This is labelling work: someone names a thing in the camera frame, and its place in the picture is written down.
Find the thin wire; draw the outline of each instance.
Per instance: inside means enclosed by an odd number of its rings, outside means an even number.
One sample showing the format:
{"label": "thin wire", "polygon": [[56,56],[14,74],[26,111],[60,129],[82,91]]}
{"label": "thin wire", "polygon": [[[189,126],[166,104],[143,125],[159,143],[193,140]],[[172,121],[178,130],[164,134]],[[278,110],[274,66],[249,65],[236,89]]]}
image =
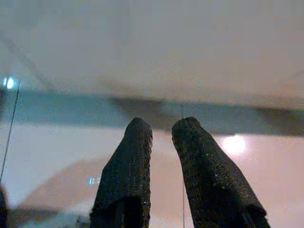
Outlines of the thin wire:
{"label": "thin wire", "polygon": [[[180,75],[180,90],[181,92],[183,91],[182,89],[182,74]],[[183,101],[181,101],[181,104],[180,104],[180,115],[181,115],[181,118],[183,119],[184,118],[184,104],[183,104]],[[185,228],[185,186],[184,186],[184,179],[182,178],[182,222],[183,222],[183,228]]]}
{"label": "thin wire", "polygon": [[15,100],[15,106],[14,106],[14,111],[13,111],[13,116],[11,118],[10,127],[9,127],[9,136],[8,136],[8,140],[7,140],[7,143],[6,143],[5,155],[4,155],[4,160],[3,160],[3,164],[2,164],[2,170],[1,170],[1,176],[0,176],[0,184],[1,184],[1,181],[2,181],[2,176],[3,176],[3,172],[4,172],[4,166],[5,166],[6,158],[7,158],[7,155],[8,155],[8,149],[9,149],[9,143],[10,143],[10,135],[11,135],[11,130],[12,130],[13,123],[14,123],[14,117],[15,117],[15,112],[16,112],[16,107],[17,107],[17,101],[18,101],[20,83],[21,83],[21,81],[19,81],[18,90],[17,90],[17,94],[16,94],[16,100]]}
{"label": "thin wire", "polygon": [[[184,118],[184,105],[181,103],[180,106],[181,118]],[[185,228],[185,188],[184,188],[184,180],[182,181],[182,221],[183,228]]]}

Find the blue light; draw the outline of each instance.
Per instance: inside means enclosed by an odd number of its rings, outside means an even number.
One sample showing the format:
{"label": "blue light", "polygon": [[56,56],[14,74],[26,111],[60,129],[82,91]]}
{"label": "blue light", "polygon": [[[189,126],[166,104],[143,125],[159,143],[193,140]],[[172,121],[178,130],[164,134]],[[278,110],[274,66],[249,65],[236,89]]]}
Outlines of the blue light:
{"label": "blue light", "polygon": [[11,77],[8,79],[8,84],[7,84],[7,88],[11,89],[14,86],[14,79],[12,79]]}

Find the bright light spot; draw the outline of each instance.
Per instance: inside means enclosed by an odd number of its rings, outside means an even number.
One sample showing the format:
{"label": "bright light spot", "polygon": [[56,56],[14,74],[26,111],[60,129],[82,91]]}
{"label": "bright light spot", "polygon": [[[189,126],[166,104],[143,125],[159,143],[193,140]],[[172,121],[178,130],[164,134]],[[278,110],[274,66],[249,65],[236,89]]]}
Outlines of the bright light spot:
{"label": "bright light spot", "polygon": [[5,78],[5,79],[3,80],[3,86],[6,86],[7,81],[8,81],[7,78]]}
{"label": "bright light spot", "polygon": [[14,86],[14,80],[10,77],[8,80],[7,88],[11,89]]}
{"label": "bright light spot", "polygon": [[227,137],[224,140],[224,151],[230,154],[238,155],[245,151],[246,143],[242,136]]}

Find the white ceiling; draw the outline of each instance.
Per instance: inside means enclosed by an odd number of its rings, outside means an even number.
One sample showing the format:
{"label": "white ceiling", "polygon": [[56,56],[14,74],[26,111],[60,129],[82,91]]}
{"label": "white ceiling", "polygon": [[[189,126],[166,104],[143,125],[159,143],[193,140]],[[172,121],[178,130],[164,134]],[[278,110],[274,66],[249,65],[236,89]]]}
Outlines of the white ceiling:
{"label": "white ceiling", "polygon": [[304,108],[303,0],[0,3],[24,89]]}

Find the dark object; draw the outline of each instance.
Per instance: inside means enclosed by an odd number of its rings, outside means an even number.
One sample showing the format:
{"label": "dark object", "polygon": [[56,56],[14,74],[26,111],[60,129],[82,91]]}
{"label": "dark object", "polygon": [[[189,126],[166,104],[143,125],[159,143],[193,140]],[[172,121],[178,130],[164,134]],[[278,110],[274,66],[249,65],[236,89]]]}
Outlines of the dark object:
{"label": "dark object", "polygon": [[103,169],[90,214],[92,228],[148,228],[151,149],[150,126],[134,118]]}
{"label": "dark object", "polygon": [[6,205],[6,196],[3,189],[0,187],[0,227],[6,228],[8,220],[8,209]]}
{"label": "dark object", "polygon": [[269,228],[241,170],[194,117],[172,128],[195,228]]}

